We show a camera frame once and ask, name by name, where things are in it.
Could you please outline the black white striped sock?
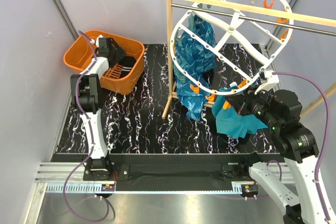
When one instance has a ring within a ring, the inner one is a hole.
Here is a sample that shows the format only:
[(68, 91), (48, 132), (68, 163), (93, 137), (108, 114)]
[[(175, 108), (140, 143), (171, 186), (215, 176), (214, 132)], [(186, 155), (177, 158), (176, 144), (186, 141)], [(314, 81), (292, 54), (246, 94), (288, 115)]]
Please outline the black white striped sock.
[(116, 65), (121, 70), (119, 78), (121, 79), (126, 77), (132, 70), (135, 63), (136, 59), (132, 56), (124, 56)]

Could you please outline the orange plastic basket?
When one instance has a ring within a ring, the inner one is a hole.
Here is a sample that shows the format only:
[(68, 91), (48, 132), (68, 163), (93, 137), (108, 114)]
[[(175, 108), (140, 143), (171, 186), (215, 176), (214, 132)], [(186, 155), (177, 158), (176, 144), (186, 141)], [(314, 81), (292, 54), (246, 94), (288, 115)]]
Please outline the orange plastic basket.
[[(123, 78), (119, 78), (121, 70), (116, 66), (110, 67), (101, 77), (102, 88), (126, 95), (133, 91), (142, 72), (144, 71), (144, 44), (130, 38), (118, 36), (100, 30), (89, 30), (85, 34), (91, 39), (96, 39), (99, 35), (113, 38), (127, 53), (137, 61), (130, 73)], [(79, 37), (64, 54), (64, 63), (76, 74), (84, 71), (93, 57), (92, 50), (83, 37)]]

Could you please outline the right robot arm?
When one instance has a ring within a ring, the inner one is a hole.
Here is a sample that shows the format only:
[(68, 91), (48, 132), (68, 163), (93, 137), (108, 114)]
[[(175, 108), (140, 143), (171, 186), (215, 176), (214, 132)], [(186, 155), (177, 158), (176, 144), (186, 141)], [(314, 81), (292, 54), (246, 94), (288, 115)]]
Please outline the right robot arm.
[(225, 99), (239, 115), (253, 115), (270, 129), (297, 193), (288, 189), (258, 154), (250, 154), (240, 162), (239, 176), (252, 179), (265, 190), (280, 209), (284, 223), (335, 223), (322, 179), (315, 177), (321, 153), (315, 136), (300, 123), (302, 104), (297, 95), (288, 90), (277, 90), (274, 94), (262, 90)]

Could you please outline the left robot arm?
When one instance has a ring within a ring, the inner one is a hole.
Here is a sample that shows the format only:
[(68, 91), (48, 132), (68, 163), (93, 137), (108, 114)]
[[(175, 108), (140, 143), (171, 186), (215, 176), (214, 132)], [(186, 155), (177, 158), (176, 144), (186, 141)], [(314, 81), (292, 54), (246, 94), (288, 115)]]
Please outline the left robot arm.
[(89, 147), (88, 156), (81, 162), (85, 167), (83, 179), (115, 180), (117, 172), (113, 169), (102, 132), (100, 79), (127, 53), (111, 37), (100, 35), (96, 39), (90, 39), (84, 33), (81, 33), (81, 36), (93, 53), (88, 67), (81, 73), (72, 74), (70, 77), (71, 104), (79, 110)]

